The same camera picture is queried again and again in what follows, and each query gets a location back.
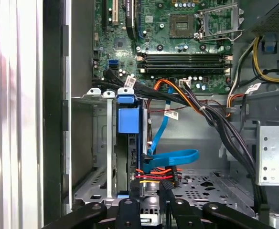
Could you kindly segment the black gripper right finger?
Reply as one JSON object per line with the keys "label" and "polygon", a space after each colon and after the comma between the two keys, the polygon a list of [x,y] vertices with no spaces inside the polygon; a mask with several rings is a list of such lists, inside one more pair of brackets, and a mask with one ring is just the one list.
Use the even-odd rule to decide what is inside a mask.
{"label": "black gripper right finger", "polygon": [[176,198],[173,184],[160,182],[160,213],[166,229],[270,229],[271,226],[218,202],[208,202],[202,209]]}

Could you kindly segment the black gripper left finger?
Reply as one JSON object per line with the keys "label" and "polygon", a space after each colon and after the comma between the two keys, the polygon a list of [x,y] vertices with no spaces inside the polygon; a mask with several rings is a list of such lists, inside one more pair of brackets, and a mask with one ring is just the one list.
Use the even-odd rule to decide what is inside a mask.
{"label": "black gripper left finger", "polygon": [[119,198],[117,206],[88,203],[44,226],[45,229],[140,229],[140,182],[131,182],[128,198]]}

